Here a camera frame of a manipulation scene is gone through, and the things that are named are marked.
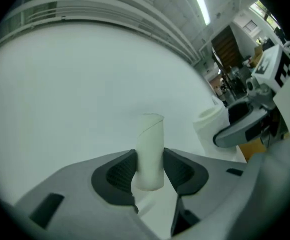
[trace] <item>fluorescent light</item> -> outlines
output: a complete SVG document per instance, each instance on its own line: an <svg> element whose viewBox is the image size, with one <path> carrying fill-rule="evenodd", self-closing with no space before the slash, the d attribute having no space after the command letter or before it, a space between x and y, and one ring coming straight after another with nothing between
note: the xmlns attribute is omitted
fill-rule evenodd
<svg viewBox="0 0 290 240"><path fill-rule="evenodd" d="M201 13L203 14L206 26L210 23L209 13L204 0L197 0Z"/></svg>

